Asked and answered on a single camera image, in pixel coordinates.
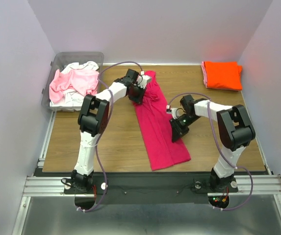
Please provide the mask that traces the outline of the magenta t shirt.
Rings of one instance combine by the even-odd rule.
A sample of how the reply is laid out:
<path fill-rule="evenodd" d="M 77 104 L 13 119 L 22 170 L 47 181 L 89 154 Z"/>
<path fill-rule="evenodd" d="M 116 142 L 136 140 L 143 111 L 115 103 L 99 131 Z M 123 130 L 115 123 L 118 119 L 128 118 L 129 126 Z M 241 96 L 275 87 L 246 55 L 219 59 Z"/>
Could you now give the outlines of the magenta t shirt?
<path fill-rule="evenodd" d="M 152 78 L 146 86 L 142 104 L 134 104 L 152 170 L 160 170 L 191 160 L 182 140 L 172 142 L 172 128 L 166 113 L 167 100 L 156 80 L 156 72 L 145 72 Z"/>

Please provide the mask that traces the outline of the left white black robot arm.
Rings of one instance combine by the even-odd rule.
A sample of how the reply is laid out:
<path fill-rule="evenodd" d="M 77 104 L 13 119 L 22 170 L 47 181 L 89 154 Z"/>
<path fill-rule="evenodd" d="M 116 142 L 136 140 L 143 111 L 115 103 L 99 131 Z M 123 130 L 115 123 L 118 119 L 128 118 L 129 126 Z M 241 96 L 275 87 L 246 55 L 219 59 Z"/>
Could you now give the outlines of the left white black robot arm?
<path fill-rule="evenodd" d="M 124 77 L 115 79 L 102 92 L 84 97 L 77 121 L 80 129 L 78 158 L 67 186 L 82 193 L 92 189 L 95 149 L 108 125 L 113 104 L 126 96 L 132 102 L 142 104 L 146 86 L 151 80 L 144 71 L 129 69 Z"/>

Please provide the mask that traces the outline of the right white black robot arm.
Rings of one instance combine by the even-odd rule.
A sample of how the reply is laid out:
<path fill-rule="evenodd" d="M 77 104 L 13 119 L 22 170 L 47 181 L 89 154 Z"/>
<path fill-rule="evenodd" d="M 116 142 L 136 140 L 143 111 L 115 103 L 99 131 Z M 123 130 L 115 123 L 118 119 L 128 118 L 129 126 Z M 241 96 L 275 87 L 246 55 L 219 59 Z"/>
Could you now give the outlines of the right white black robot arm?
<path fill-rule="evenodd" d="M 211 131 L 219 158 L 212 168 L 207 187 L 220 191 L 231 187 L 237 162 L 245 148 L 255 139 L 255 129 L 243 105 L 227 106 L 212 102 L 207 96 L 194 99 L 192 93 L 184 93 L 180 100 L 184 113 L 166 105 L 166 113 L 171 114 L 172 142 L 176 142 L 189 132 L 189 125 L 201 117 L 209 119 Z"/>

